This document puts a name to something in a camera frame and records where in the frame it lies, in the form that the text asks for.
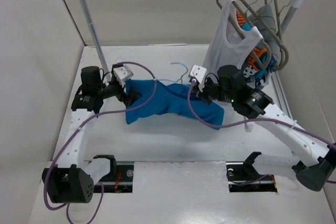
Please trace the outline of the blue t shirt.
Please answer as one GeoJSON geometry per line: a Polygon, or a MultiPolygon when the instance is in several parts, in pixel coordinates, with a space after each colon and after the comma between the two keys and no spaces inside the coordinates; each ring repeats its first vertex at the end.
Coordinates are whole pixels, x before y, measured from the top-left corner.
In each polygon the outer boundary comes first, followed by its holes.
{"type": "MultiPolygon", "coordinates": [[[[131,89],[142,97],[138,98],[130,108],[134,108],[147,101],[153,92],[153,80],[129,80],[126,82],[126,93],[130,93],[131,89]]],[[[189,86],[184,84],[173,83],[166,86],[158,82],[155,94],[151,100],[139,109],[125,113],[125,121],[132,124],[137,119],[147,118],[152,115],[164,115],[168,113],[177,114],[186,118],[195,119],[190,111],[187,103],[187,94],[189,86]]],[[[206,123],[213,125],[221,125],[224,119],[224,109],[212,102],[207,105],[200,98],[191,94],[191,106],[194,112],[206,123]]]]}

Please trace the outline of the light blue wire hanger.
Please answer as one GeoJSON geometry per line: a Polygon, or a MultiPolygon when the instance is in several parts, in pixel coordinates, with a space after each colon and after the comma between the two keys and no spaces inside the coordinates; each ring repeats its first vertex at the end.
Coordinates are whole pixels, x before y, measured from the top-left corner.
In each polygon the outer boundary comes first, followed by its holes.
{"type": "Polygon", "coordinates": [[[184,76],[188,73],[188,67],[187,65],[185,65],[184,63],[181,63],[181,62],[171,62],[170,65],[179,65],[179,66],[182,66],[184,67],[184,72],[180,75],[180,77],[176,80],[170,80],[170,79],[158,79],[158,81],[160,82],[170,82],[170,83],[179,83],[179,84],[183,84],[183,78],[184,76]]]}

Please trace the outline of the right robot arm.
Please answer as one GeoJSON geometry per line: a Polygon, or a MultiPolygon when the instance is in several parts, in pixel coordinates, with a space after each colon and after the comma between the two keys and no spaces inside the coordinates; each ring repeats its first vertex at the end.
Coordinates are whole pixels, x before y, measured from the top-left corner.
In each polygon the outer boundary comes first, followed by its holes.
{"type": "Polygon", "coordinates": [[[255,122],[273,134],[292,152],[292,156],[269,156],[251,153],[238,168],[227,170],[228,179],[240,186],[252,184],[268,175],[295,178],[312,191],[320,191],[335,170],[335,144],[304,130],[281,111],[272,98],[245,82],[236,66],[218,69],[213,82],[206,68],[193,65],[189,73],[189,93],[206,104],[212,101],[231,104],[234,111],[245,117],[242,123],[255,122]]]}

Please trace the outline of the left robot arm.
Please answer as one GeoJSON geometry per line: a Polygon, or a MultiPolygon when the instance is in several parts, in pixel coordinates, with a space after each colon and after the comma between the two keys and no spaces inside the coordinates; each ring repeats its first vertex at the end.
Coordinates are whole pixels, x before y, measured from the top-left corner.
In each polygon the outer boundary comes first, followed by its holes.
{"type": "Polygon", "coordinates": [[[102,178],[112,180],[118,174],[113,155],[96,155],[90,163],[84,160],[90,132],[104,101],[116,97],[125,106],[130,106],[141,97],[134,90],[130,93],[124,90],[125,82],[133,76],[128,66],[113,65],[111,75],[111,80],[104,82],[99,67],[89,66],[81,70],[81,85],[71,104],[67,139],[55,164],[44,169],[42,175],[47,197],[54,204],[88,203],[95,185],[102,178]]]}

